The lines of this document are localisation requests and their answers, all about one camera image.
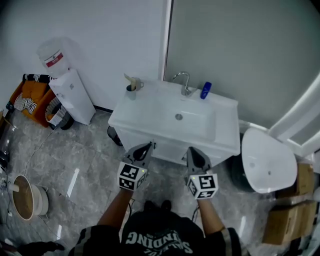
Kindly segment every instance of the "drain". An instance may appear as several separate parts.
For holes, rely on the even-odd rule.
[[[182,114],[176,114],[176,115],[175,115],[175,119],[177,119],[178,121],[182,120],[182,118],[184,118],[184,117],[182,116]]]

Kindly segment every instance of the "tiled floor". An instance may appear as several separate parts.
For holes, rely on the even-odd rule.
[[[19,111],[13,113],[11,122],[18,129],[10,146],[9,180],[26,172],[31,183],[48,187],[49,211],[48,219],[35,217],[26,222],[17,216],[11,204],[13,216],[8,216],[7,225],[0,227],[1,239],[10,238],[17,244],[55,241],[60,225],[59,241],[69,250],[81,229],[97,224],[119,190],[116,174],[124,154],[124,149],[107,135],[109,116],[98,111],[89,126],[75,122],[69,130],[58,128],[52,132]],[[174,212],[191,218],[197,202],[184,183],[187,168],[152,159],[149,169],[146,182],[133,195],[133,211],[139,211],[145,200],[161,204],[169,199]],[[237,230],[253,256],[282,252],[285,246],[261,244],[268,211],[276,204],[273,196],[238,190],[230,181],[225,164],[216,166],[213,171],[218,174],[219,191],[212,202],[225,225]],[[78,176],[72,193],[68,194],[75,172]],[[0,203],[4,222],[8,203],[8,194],[4,191]],[[200,214],[196,223],[202,226]]]

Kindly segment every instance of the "brown box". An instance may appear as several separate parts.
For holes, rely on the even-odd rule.
[[[262,242],[281,245],[310,235],[317,202],[307,201],[294,206],[277,206],[268,215]]]
[[[296,181],[291,187],[276,192],[277,198],[288,198],[313,193],[315,174],[310,164],[298,163]]]

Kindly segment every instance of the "toilet lid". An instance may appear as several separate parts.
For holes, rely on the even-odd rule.
[[[281,190],[296,181],[294,153],[261,130],[250,128],[245,132],[241,155],[246,178],[258,193]]]

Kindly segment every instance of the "faucet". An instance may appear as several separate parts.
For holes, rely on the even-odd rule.
[[[182,88],[181,88],[181,94],[184,95],[184,96],[188,96],[188,95],[190,95],[192,93],[192,91],[190,91],[189,88],[188,88],[188,82],[189,82],[189,79],[190,79],[190,75],[189,75],[188,72],[180,71],[178,74],[176,74],[172,78],[172,82],[180,75],[185,75],[186,76],[185,84],[183,84]]]

